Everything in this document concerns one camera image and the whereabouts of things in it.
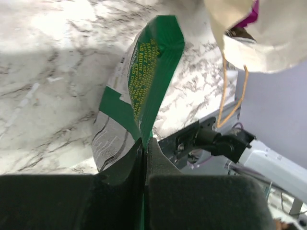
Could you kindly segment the green chips bag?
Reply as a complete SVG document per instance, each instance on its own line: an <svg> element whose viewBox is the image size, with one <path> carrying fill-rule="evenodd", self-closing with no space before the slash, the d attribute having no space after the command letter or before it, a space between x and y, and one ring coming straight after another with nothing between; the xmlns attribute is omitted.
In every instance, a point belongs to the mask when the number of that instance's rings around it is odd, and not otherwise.
<svg viewBox="0 0 307 230"><path fill-rule="evenodd" d="M92 152L99 171L146 145L185 47L173 15L159 15L136 35L109 78L94 121Z"/></svg>

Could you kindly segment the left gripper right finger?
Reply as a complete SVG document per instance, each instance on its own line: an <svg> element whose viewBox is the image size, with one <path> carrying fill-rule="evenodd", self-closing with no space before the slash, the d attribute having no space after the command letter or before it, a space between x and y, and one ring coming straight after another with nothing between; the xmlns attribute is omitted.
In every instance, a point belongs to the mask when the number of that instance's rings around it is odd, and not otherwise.
<svg viewBox="0 0 307 230"><path fill-rule="evenodd" d="M183 174L149 141L145 182L147 230L273 230L264 192L244 176Z"/></svg>

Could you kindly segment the purple snack bag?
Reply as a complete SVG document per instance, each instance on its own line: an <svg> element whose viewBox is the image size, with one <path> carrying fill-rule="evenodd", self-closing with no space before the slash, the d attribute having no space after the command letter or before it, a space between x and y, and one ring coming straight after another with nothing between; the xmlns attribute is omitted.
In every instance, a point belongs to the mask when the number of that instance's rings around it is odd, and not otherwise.
<svg viewBox="0 0 307 230"><path fill-rule="evenodd" d="M259 14L259 1L256 0L247 18L243 19L241 22L235 25L235 27L244 28L247 27L249 24L256 22L258 19L258 14Z"/></svg>

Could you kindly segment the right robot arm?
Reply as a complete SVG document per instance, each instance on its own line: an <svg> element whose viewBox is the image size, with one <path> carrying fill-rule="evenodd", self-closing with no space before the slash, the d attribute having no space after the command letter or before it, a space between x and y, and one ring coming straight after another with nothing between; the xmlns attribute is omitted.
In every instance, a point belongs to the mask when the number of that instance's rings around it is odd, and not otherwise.
<svg viewBox="0 0 307 230"><path fill-rule="evenodd" d="M225 134L200 128L196 147L213 156L225 156L234 163L256 171L295 198L307 202L307 170L280 155L241 128L232 128Z"/></svg>

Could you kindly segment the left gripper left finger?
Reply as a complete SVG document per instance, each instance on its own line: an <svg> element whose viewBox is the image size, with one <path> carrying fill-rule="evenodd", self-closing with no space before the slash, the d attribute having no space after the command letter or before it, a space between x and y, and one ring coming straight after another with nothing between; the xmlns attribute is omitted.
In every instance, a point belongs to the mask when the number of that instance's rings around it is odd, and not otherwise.
<svg viewBox="0 0 307 230"><path fill-rule="evenodd" d="M3 175L3 230L139 230L142 142L98 174Z"/></svg>

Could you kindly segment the beige paper bag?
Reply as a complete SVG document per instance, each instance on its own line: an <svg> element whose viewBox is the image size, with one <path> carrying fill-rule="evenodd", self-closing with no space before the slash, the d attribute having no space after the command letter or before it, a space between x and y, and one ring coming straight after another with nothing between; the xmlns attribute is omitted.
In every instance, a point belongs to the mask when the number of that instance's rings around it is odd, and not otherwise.
<svg viewBox="0 0 307 230"><path fill-rule="evenodd" d="M226 65L231 63L245 71L243 89L251 72L275 73L307 59L307 2L305 0L261 0L258 20L248 27L256 43L247 43L226 35L238 22L246 19L254 0L206 0L213 36L223 58L223 95L217 127L224 125L241 106L237 101L230 114L222 119L226 100Z"/></svg>

